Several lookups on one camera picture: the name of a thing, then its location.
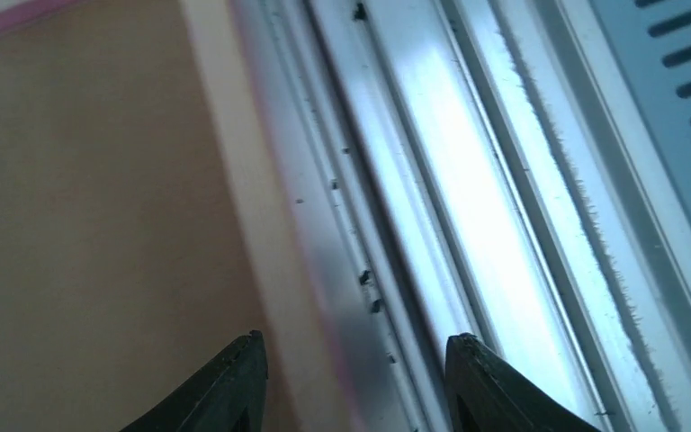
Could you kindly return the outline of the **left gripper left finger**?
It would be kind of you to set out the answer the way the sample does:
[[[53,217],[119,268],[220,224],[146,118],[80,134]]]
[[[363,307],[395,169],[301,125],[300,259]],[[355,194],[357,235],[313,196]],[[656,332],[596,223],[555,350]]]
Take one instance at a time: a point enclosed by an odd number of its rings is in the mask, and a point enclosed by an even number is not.
[[[260,431],[268,363],[263,334],[234,339],[125,431]]]

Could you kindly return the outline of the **brown backing board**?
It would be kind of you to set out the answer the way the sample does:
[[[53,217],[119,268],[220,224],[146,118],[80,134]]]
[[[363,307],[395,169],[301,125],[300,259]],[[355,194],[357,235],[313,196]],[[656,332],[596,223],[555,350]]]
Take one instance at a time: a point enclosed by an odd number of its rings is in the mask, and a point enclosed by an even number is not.
[[[0,37],[0,431],[116,431],[264,327],[179,4]]]

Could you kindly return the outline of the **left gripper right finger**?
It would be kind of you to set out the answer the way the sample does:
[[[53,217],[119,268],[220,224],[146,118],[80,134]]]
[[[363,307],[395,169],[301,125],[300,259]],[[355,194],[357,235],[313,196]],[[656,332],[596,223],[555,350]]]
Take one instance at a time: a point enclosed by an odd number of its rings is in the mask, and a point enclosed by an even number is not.
[[[447,339],[444,387],[453,431],[595,431],[474,335]]]

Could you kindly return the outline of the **pink picture frame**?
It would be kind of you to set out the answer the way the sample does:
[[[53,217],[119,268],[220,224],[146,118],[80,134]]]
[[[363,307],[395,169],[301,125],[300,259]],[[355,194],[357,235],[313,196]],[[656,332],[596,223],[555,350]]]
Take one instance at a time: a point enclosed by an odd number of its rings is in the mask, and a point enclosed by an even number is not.
[[[92,1],[0,1],[0,37]],[[356,431],[227,1],[175,1],[265,317],[266,431]]]

